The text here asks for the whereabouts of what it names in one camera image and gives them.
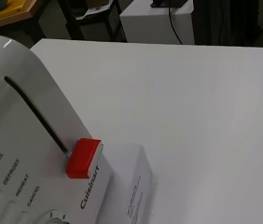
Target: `cuisinart logo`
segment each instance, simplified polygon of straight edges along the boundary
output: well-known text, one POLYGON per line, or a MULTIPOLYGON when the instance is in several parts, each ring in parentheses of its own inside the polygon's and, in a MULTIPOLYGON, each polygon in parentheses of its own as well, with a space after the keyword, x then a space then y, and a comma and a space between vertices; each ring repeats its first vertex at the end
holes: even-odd
POLYGON ((94 186, 94 182, 95 182, 95 179, 96 179, 96 175, 97 175, 97 171, 98 170, 100 170, 100 168, 98 167, 98 165, 96 166, 96 168, 95 168, 95 172, 94 172, 94 174, 93 174, 93 176, 92 176, 92 180, 91 180, 91 182, 89 182, 89 187, 88 187, 88 189, 85 191, 85 198, 83 199, 83 201, 82 201, 82 203, 81 203, 81 208, 82 209, 84 209, 85 207, 86 207, 86 204, 87 204, 87 201, 88 201, 88 198, 89 198, 89 196, 90 196, 90 194, 91 194, 91 191, 92 191, 92 188, 93 188, 93 186, 94 186))

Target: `white tabletop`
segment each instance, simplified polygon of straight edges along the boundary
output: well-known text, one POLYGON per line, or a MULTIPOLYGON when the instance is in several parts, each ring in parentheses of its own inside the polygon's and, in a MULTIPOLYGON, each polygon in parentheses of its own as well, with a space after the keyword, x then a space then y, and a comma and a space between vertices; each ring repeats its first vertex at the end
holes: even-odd
POLYGON ((263 224, 263 49, 42 40, 93 137, 140 143, 149 223, 263 224))

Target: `white paper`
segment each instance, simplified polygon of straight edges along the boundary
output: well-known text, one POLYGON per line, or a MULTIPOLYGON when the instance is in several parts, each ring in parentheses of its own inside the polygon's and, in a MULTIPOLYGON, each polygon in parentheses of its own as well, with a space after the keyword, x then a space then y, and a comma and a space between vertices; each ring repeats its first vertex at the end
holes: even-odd
POLYGON ((85 17, 89 16, 89 15, 93 15, 93 14, 98 14, 104 11, 107 11, 111 5, 113 3, 113 0, 110 0, 108 4, 101 6, 101 7, 93 7, 93 8, 89 8, 84 16, 80 16, 80 17, 76 17, 77 20, 83 20, 85 17))

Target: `lever slot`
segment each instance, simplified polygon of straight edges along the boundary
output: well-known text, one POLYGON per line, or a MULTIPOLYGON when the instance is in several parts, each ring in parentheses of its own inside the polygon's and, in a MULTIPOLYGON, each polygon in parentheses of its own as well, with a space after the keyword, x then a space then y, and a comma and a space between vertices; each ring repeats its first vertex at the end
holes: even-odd
POLYGON ((35 104, 29 99, 29 97, 26 95, 26 93, 21 89, 20 86, 17 85, 10 77, 4 77, 4 81, 11 86, 21 97, 21 99, 29 106, 29 108, 32 110, 32 112, 36 115, 37 119, 40 121, 42 126, 47 130, 48 134, 52 137, 52 139, 55 141, 55 143, 58 145, 58 147, 65 153, 68 153, 68 150, 60 140, 60 138, 57 136, 57 134, 52 130, 50 125, 47 123, 45 118, 41 115, 41 113, 36 108, 35 104))

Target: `black electronic device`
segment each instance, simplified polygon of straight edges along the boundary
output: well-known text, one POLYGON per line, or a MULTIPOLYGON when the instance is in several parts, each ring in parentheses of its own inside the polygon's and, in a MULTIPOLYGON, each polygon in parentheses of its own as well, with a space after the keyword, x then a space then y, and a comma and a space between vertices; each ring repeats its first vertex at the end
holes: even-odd
POLYGON ((187 0, 153 0, 151 7, 182 7, 187 0))

